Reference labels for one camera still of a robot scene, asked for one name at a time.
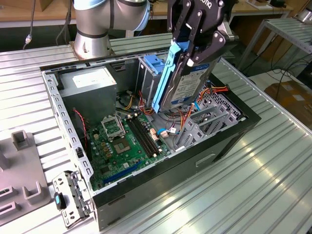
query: hard drive label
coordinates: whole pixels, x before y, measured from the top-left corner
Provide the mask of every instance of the hard drive label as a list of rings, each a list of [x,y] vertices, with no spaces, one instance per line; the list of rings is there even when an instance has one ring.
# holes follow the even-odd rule
[[[171,103],[177,104],[184,102],[193,96],[200,84],[200,76],[207,71],[208,67],[209,64],[196,66],[188,75],[182,76]]]

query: blue pcie slot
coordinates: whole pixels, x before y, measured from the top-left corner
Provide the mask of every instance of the blue pcie slot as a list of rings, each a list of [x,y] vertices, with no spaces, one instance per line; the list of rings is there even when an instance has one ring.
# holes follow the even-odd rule
[[[126,175],[126,174],[128,174],[130,172],[135,171],[137,169],[138,165],[141,164],[141,163],[142,163],[142,161],[136,163],[135,165],[133,165],[133,166],[131,166],[131,167],[125,169],[125,170],[123,170],[122,172],[118,172],[117,174],[112,175],[111,177],[108,177],[108,178],[104,179],[103,180],[103,184],[106,184],[108,182],[112,182],[112,181],[114,181],[116,179],[119,179],[119,178],[123,177],[124,175]]]

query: expansion slot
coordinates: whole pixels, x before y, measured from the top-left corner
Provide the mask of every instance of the expansion slot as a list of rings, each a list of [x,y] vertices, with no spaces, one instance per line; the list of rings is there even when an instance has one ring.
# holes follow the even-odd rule
[[[127,123],[149,158],[159,154],[157,147],[138,119],[128,119]]]
[[[115,174],[115,175],[112,175],[111,177],[108,177],[107,179],[104,179],[104,180],[103,180],[103,184],[112,182],[112,181],[114,181],[114,180],[116,180],[116,179],[119,179],[119,178],[125,176],[126,174],[128,174],[128,173],[130,173],[130,172],[135,171],[135,170],[137,169],[138,165],[141,164],[141,163],[142,163],[142,161],[136,163],[136,164],[133,165],[132,167],[127,168],[126,170],[123,170],[122,172],[119,172],[119,173],[117,173],[117,174]]]

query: red cable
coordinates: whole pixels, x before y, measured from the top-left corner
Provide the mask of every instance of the red cable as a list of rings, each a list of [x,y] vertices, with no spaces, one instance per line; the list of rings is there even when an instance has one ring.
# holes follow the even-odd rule
[[[84,130],[84,142],[85,142],[85,147],[87,149],[87,130],[86,130],[86,125],[84,124],[84,120],[83,120],[83,117],[81,116],[81,114],[77,110],[75,110],[75,109],[73,109],[73,111],[76,112],[77,115],[79,115],[79,117],[80,117],[80,119],[82,121],[83,130]]]

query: aluminum extrusion table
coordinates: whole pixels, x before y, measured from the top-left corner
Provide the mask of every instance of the aluminum extrusion table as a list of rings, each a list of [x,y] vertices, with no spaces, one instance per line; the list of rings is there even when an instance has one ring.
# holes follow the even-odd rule
[[[112,46],[120,54],[168,46],[170,39],[118,39]],[[52,179],[74,168],[39,67],[74,60],[70,46],[0,54],[0,139],[19,129],[34,134],[51,197]],[[223,159],[103,233],[305,233],[312,225],[312,132],[225,60],[213,73],[262,120]],[[94,228],[88,218],[66,230],[51,200],[0,227],[0,233],[98,233]]]
[[[299,49],[305,51],[308,54],[312,53],[311,39],[312,39],[312,25],[306,25],[294,18],[288,19],[265,19],[260,24],[258,30],[254,34],[252,40],[244,51],[242,58],[239,62],[238,69],[241,69],[245,64],[246,59],[253,49],[254,45],[260,38],[262,32],[265,28],[270,29],[272,32],[268,38],[264,41],[262,47],[260,48],[258,55],[264,51],[269,45],[270,41],[273,39],[275,34],[278,34],[282,38],[288,40],[293,45],[297,46]]]

